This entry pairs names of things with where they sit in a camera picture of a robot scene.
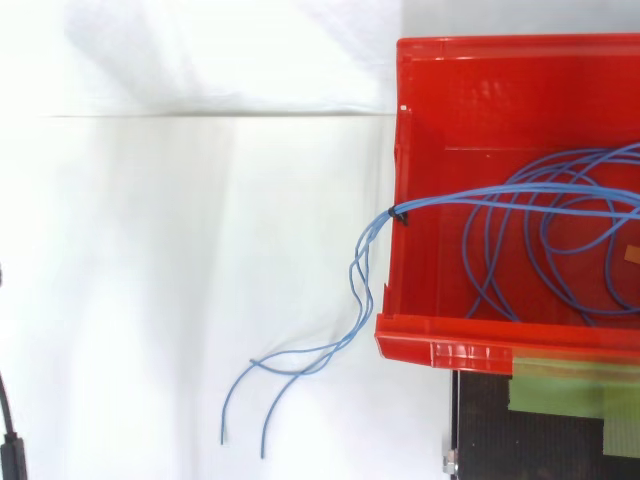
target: dark base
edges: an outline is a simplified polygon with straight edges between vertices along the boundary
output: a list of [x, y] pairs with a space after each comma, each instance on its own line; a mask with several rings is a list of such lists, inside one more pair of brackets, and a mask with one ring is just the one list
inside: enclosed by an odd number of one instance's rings
[[640, 478], [640, 460], [602, 454], [602, 420], [510, 412], [508, 381], [459, 374], [460, 480]]

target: blue wire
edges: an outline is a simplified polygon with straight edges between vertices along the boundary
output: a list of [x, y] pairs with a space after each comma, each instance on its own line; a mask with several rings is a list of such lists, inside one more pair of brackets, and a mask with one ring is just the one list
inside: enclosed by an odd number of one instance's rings
[[[449, 195], [441, 195], [437, 197], [421, 198], [404, 202], [396, 205], [393, 211], [396, 214], [402, 214], [411, 210], [424, 208], [433, 205], [443, 204], [468, 204], [474, 208], [465, 225], [462, 238], [462, 258], [464, 267], [471, 284], [478, 292], [478, 297], [469, 310], [468, 317], [472, 316], [478, 306], [483, 302], [487, 302], [497, 312], [506, 318], [519, 322], [521, 321], [517, 314], [513, 311], [507, 299], [503, 295], [497, 280], [495, 279], [495, 271], [497, 268], [500, 252], [504, 243], [504, 237], [507, 232], [507, 224], [513, 211], [519, 210], [524, 212], [524, 236], [525, 247], [529, 260], [538, 273], [543, 282], [553, 291], [563, 302], [580, 312], [585, 322], [589, 325], [595, 325], [595, 321], [589, 316], [616, 316], [640, 313], [640, 306], [632, 306], [627, 304], [619, 295], [611, 278], [611, 258], [613, 254], [613, 245], [618, 230], [624, 226], [629, 220], [640, 220], [640, 194], [610, 187], [599, 185], [593, 178], [587, 175], [602, 165], [630, 165], [640, 166], [640, 153], [635, 150], [640, 148], [640, 143], [629, 145], [624, 148], [610, 149], [581, 149], [566, 152], [553, 153], [546, 157], [536, 160], [524, 168], [520, 169], [504, 185], [493, 187], [477, 188], [465, 192], [458, 192]], [[562, 176], [569, 176], [567, 183], [556, 181]], [[518, 203], [523, 194], [530, 194], [529, 199], [524, 203]], [[534, 202], [540, 198], [542, 194], [551, 194], [553, 199], [548, 205], [538, 205]], [[502, 196], [510, 195], [506, 201], [501, 200]], [[563, 200], [566, 195], [572, 198]], [[581, 210], [573, 207], [579, 203], [587, 201], [604, 201], [607, 210]], [[628, 211], [620, 211], [615, 208], [615, 203], [626, 205]], [[472, 272], [468, 259], [468, 240], [469, 234], [474, 220], [477, 218], [480, 209], [488, 208], [484, 226], [484, 262], [487, 268], [486, 277], [482, 283], [478, 282]], [[500, 228], [497, 232], [495, 242], [491, 241], [491, 217], [496, 208], [504, 209], [505, 214], [502, 218]], [[544, 247], [547, 263], [553, 274], [549, 278], [542, 270], [542, 267], [536, 259], [530, 238], [530, 219], [532, 212], [542, 213], [542, 220], [538, 228], [538, 236]], [[571, 249], [556, 248], [549, 242], [549, 227], [557, 215], [574, 215], [586, 217], [600, 217], [611, 220], [611, 227], [604, 233], [600, 234], [594, 240], [585, 243], [582, 246]], [[231, 386], [222, 407], [222, 419], [220, 428], [220, 443], [224, 443], [224, 434], [226, 427], [226, 414], [229, 402], [236, 388], [242, 379], [255, 367], [270, 373], [284, 375], [290, 377], [274, 399], [262, 428], [260, 454], [264, 458], [267, 428], [271, 416], [276, 405], [284, 395], [284, 393], [298, 380], [301, 376], [313, 375], [323, 370], [331, 361], [333, 356], [339, 351], [346, 348], [356, 337], [356, 335], [367, 324], [369, 318], [373, 314], [374, 301], [373, 295], [369, 288], [369, 249], [371, 243], [376, 239], [380, 230], [391, 218], [389, 212], [379, 214], [362, 232], [356, 243], [354, 252], [354, 260], [349, 265], [349, 284], [351, 293], [358, 304], [358, 315], [356, 322], [342, 338], [335, 342], [320, 345], [307, 349], [284, 350], [266, 355], [259, 360], [250, 360], [250, 365], [240, 374]], [[587, 307], [578, 302], [577, 298], [571, 291], [570, 287], [564, 281], [555, 266], [553, 255], [573, 255], [585, 252], [594, 248], [603, 242], [608, 241], [607, 254], [605, 257], [605, 283], [607, 290], [615, 302], [620, 305], [621, 310], [600, 310]], [[355, 278], [359, 279], [364, 290], [358, 293]], [[497, 301], [489, 295], [489, 288], [495, 294]], [[282, 355], [305, 355], [319, 353], [319, 356], [311, 361], [305, 368], [300, 370], [279, 370], [266, 364], [269, 360]]]

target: black cable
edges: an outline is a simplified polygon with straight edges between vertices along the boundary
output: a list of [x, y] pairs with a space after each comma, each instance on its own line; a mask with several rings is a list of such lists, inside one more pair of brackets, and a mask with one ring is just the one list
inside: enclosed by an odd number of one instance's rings
[[2, 404], [2, 416], [4, 417], [4, 426], [7, 430], [7, 435], [15, 434], [13, 421], [11, 420], [11, 410], [9, 409], [9, 399], [4, 389], [4, 383], [2, 382], [2, 374], [0, 374], [0, 404]]
[[[2, 269], [0, 269], [0, 285], [2, 285]], [[2, 459], [3, 480], [27, 480], [27, 460], [24, 456], [24, 441], [13, 429], [9, 399], [4, 389], [2, 375], [0, 375], [0, 404], [2, 404], [2, 416], [7, 433], [4, 443], [0, 446], [0, 458]]]

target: black cable tie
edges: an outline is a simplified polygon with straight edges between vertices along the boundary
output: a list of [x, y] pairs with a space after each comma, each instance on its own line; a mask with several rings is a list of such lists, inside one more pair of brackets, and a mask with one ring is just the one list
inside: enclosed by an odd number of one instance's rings
[[409, 226], [409, 216], [407, 215], [407, 212], [403, 212], [403, 213], [396, 212], [395, 205], [387, 211], [389, 212], [389, 216], [391, 218], [393, 218], [394, 220], [398, 220], [399, 222], [402, 222], [402, 224], [405, 227]]

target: green tape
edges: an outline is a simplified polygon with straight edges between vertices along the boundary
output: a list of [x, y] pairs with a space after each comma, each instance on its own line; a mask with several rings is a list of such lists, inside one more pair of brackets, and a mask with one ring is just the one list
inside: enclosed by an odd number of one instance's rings
[[604, 454], [640, 458], [640, 388], [604, 389]]
[[514, 377], [509, 382], [509, 410], [604, 418], [603, 388], [579, 379]]
[[516, 358], [509, 410], [604, 419], [605, 455], [640, 458], [640, 367]]

